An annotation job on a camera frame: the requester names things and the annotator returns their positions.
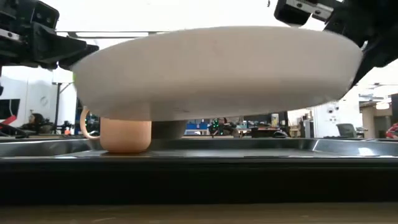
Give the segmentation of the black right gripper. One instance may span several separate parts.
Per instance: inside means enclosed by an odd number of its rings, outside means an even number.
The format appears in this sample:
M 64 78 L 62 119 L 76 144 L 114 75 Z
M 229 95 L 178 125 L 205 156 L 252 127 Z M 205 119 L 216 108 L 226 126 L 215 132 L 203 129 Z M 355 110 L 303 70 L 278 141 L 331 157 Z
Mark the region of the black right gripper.
M 278 21 L 303 26 L 311 17 L 324 22 L 326 31 L 343 35 L 358 46 L 369 41 L 351 88 L 374 67 L 385 67 L 397 59 L 397 31 L 391 30 L 397 25 L 397 0 L 277 1 Z

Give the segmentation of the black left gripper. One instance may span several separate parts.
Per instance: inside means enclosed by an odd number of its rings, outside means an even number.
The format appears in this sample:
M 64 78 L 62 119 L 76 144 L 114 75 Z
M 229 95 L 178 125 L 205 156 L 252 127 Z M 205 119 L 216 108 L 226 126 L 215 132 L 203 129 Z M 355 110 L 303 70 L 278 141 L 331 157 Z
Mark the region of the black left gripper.
M 1 0 L 1 66 L 48 67 L 40 61 L 74 64 L 99 50 L 83 40 L 57 35 L 59 11 L 38 0 Z

